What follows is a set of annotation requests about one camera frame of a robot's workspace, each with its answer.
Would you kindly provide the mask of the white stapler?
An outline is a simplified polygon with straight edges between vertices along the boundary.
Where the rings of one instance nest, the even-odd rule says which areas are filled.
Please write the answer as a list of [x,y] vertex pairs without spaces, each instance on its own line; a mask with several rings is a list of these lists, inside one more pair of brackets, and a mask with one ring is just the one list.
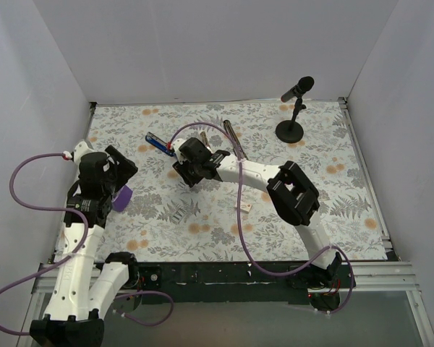
[[205,131],[202,131],[200,133],[200,140],[208,150],[210,150],[210,151],[212,150]]

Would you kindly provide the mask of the purple stapler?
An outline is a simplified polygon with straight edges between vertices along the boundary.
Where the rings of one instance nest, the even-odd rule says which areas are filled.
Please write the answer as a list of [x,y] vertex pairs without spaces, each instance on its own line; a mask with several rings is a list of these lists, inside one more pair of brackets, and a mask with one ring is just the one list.
[[132,198],[132,194],[132,190],[127,185],[124,185],[112,199],[112,209],[118,213],[125,210]]

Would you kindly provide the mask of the blue stapler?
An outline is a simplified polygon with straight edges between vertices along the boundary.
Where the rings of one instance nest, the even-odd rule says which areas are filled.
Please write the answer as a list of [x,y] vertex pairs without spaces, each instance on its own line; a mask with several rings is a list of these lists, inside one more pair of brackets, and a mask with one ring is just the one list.
[[169,143],[163,141],[153,133],[148,132],[145,135],[145,141],[169,157],[174,157],[174,151],[169,147]]

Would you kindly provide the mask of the grey staple strip stack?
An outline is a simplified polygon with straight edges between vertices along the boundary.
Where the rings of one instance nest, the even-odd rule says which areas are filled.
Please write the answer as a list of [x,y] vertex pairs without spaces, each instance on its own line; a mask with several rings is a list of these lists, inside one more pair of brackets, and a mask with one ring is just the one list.
[[183,217],[186,215],[186,211],[182,208],[178,208],[174,213],[171,214],[169,220],[173,224],[180,224]]

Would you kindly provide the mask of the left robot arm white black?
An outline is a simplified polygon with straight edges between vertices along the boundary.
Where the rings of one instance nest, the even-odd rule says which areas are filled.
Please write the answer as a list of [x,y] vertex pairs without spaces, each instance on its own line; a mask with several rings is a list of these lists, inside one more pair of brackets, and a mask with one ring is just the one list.
[[109,306],[121,288],[140,279],[135,256],[117,252],[91,279],[98,243],[111,211],[121,212],[132,198],[127,182],[138,171],[135,163],[109,145],[96,151],[80,141],[71,153],[78,178],[67,195],[64,252],[54,291],[43,317],[32,321],[30,336],[40,346],[100,346]]

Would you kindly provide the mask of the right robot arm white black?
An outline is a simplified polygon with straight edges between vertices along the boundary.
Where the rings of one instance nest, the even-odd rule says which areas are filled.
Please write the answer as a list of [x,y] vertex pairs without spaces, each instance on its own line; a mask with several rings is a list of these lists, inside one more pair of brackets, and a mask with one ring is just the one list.
[[[176,139],[169,144],[169,149],[177,159],[173,168],[189,187],[203,179],[238,184],[239,238],[248,260],[260,272],[273,277],[300,274],[325,288],[339,279],[342,258],[321,222],[319,192],[296,163],[288,160],[281,166],[263,165],[225,150],[212,153],[195,137]],[[274,273],[259,266],[252,258],[242,235],[240,210],[244,185],[268,194],[278,216],[295,227],[309,255],[304,265],[284,273]]]

